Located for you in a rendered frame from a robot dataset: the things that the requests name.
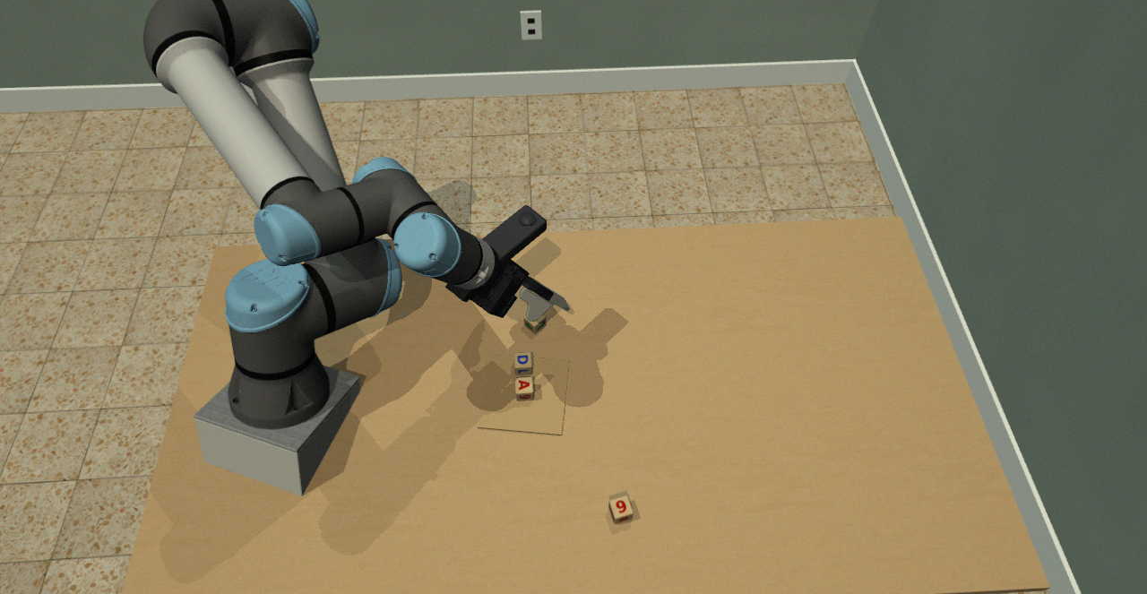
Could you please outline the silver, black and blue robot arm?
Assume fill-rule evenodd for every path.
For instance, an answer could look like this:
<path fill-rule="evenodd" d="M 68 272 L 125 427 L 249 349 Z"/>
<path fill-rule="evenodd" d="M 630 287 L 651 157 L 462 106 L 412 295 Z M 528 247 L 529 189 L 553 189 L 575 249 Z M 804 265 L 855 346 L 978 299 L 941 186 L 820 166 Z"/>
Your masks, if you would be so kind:
<path fill-rule="evenodd" d="M 500 269 L 548 229 L 524 205 L 475 237 L 388 157 L 348 185 L 310 81 L 318 31 L 307 0 L 157 0 L 143 32 L 157 80 L 184 100 L 260 210 L 255 239 L 270 259 L 239 271 L 225 294 L 229 406 L 255 429 L 302 424 L 323 408 L 331 385 L 315 339 L 393 306 L 399 261 L 474 290 L 496 266 L 491 247 Z M 384 234 L 396 251 L 376 239 Z"/>

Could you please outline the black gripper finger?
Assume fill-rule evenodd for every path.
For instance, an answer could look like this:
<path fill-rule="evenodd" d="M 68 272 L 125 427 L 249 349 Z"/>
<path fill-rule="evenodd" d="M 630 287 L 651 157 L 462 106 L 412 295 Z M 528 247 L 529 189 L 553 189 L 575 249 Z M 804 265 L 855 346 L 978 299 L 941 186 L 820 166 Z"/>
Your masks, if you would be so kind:
<path fill-rule="evenodd" d="M 523 274 L 520 280 L 522 281 L 522 290 L 520 290 L 520 297 L 525 300 L 526 307 L 526 319 L 529 321 L 536 321 L 543 314 L 551 308 L 551 306 L 556 305 L 563 308 L 563 311 L 569 311 L 569 305 L 565 303 L 565 298 L 557 295 L 548 287 L 543 286 L 537 280 Z M 532 294 L 531 291 L 535 294 Z"/>

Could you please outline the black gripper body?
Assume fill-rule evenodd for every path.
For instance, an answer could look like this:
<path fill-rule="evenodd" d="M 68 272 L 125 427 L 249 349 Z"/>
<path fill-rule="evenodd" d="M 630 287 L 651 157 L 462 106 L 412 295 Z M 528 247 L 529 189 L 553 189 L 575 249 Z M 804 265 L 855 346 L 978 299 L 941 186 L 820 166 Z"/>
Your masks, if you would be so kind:
<path fill-rule="evenodd" d="M 504 267 L 499 269 L 496 248 L 491 248 L 496 257 L 496 266 L 493 266 L 493 272 L 487 282 L 474 290 L 463 290 L 463 288 L 458 288 L 448 283 L 445 287 L 461 300 L 465 300 L 465 303 L 474 300 L 477 306 L 484 308 L 489 314 L 504 319 L 505 313 L 512 308 L 513 303 L 517 299 L 514 295 L 516 295 L 522 284 L 520 278 L 523 274 L 529 276 L 529 273 L 513 260 L 505 263 Z"/>

